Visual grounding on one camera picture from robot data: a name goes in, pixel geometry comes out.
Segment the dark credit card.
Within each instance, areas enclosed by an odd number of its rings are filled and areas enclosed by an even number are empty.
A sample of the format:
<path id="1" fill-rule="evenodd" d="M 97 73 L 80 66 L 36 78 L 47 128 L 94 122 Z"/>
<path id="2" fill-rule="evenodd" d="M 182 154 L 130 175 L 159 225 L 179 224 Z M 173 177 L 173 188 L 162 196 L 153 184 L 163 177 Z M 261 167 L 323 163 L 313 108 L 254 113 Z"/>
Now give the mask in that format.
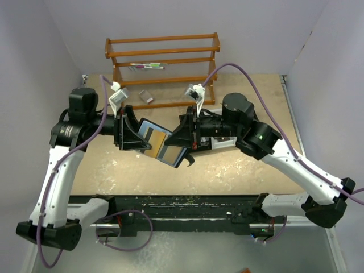
<path id="1" fill-rule="evenodd" d="M 234 140 L 234 137 L 219 136 L 219 137 L 215 137 L 214 140 L 217 142 L 227 142 L 227 141 Z"/>

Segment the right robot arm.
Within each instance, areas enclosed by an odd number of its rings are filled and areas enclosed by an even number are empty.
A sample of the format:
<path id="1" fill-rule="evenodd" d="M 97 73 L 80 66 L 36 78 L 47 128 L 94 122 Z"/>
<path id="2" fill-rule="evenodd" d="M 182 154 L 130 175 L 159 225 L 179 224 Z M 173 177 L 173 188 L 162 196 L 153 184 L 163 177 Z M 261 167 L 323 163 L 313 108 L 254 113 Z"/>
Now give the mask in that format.
<path id="1" fill-rule="evenodd" d="M 343 217 L 355 182 L 330 175 L 290 147 L 281 133 L 257 119 L 254 104 L 243 94 L 227 94 L 221 114 L 188 107 L 165 144 L 196 150 L 202 137 L 235 137 L 235 146 L 243 154 L 274 167 L 303 188 L 295 195 L 259 195 L 253 208 L 258 222 L 305 216 L 322 228 L 332 228 Z"/>

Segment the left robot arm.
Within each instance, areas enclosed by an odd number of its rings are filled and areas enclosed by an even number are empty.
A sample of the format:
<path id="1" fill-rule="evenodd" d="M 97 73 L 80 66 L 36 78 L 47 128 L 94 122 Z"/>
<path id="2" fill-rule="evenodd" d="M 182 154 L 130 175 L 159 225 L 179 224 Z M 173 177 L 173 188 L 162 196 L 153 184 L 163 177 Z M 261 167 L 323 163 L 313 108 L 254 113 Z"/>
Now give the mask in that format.
<path id="1" fill-rule="evenodd" d="M 94 222 L 113 222 L 117 216 L 136 214 L 123 210 L 115 197 L 94 195 L 77 208 L 68 210 L 68 201 L 77 169 L 88 144 L 99 134 L 111 135 L 120 150 L 149 150 L 151 145 L 138 134 L 139 123 L 133 107 L 118 106 L 115 115 L 96 111 L 94 89 L 78 88 L 69 95 L 69 107 L 51 130 L 49 163 L 41 194 L 29 219 L 18 223 L 16 234 L 37 247 L 73 250 L 82 231 Z"/>

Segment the black left bin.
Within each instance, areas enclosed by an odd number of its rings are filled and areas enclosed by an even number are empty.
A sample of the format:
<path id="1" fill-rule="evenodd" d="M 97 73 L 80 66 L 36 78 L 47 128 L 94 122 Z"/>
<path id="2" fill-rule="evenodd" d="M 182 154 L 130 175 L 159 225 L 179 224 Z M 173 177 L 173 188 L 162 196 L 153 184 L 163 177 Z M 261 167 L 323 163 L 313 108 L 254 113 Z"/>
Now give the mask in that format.
<path id="1" fill-rule="evenodd" d="M 178 143 L 182 144 L 191 153 L 212 149 L 212 141 L 209 136 L 202 135 L 202 119 L 194 114 L 179 115 Z"/>

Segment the white middle bin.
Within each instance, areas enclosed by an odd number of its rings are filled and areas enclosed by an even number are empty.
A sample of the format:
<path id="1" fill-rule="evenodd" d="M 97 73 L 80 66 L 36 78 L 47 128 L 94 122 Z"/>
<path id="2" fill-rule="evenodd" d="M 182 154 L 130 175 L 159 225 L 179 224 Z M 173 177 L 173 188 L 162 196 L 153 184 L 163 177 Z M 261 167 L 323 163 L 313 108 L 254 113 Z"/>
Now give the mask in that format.
<path id="1" fill-rule="evenodd" d="M 234 136 L 214 136 L 210 139 L 213 150 L 234 147 L 236 140 Z"/>

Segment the small grey box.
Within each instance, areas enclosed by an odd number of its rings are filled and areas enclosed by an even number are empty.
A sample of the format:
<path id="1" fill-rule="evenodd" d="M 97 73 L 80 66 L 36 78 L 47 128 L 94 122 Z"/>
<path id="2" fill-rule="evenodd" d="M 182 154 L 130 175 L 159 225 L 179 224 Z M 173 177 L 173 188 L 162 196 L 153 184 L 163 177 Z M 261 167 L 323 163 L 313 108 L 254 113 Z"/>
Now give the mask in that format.
<path id="1" fill-rule="evenodd" d="M 139 97 L 141 98 L 141 100 L 143 102 L 145 102 L 146 104 L 150 104 L 154 101 L 153 96 L 150 94 L 150 92 L 148 92 L 147 90 L 142 90 L 139 92 Z"/>

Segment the coloured pens on rack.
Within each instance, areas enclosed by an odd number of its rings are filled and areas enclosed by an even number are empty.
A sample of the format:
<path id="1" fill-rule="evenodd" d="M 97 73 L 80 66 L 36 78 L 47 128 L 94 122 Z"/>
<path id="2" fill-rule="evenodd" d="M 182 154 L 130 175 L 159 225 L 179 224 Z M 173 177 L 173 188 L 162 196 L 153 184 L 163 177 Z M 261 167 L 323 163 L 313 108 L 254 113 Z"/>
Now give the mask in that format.
<path id="1" fill-rule="evenodd" d="M 131 71 L 164 70 L 165 68 L 164 63 L 130 63 L 129 65 Z"/>

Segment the wooden three-tier rack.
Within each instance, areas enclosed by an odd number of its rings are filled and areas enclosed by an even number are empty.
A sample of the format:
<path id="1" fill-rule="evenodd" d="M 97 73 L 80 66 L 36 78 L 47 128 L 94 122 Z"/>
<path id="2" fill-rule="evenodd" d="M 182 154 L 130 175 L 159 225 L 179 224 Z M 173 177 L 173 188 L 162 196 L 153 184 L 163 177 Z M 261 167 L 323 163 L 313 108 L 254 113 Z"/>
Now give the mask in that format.
<path id="1" fill-rule="evenodd" d="M 220 40 L 212 34 L 106 39 L 105 57 L 112 61 L 113 81 L 151 94 L 157 85 L 200 84 L 216 67 Z M 164 63 L 164 70 L 129 70 L 130 63 Z"/>

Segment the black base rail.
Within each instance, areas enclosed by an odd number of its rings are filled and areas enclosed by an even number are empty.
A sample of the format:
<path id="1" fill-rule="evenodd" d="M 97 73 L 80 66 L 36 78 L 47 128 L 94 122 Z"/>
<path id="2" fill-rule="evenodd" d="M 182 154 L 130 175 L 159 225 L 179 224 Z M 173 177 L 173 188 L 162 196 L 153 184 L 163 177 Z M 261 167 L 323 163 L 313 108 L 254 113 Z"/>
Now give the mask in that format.
<path id="1" fill-rule="evenodd" d="M 272 237 L 285 216 L 268 216 L 260 195 L 116 195 L 116 211 L 126 214 L 93 224 L 98 231 L 121 237 L 138 232 L 207 232 Z"/>

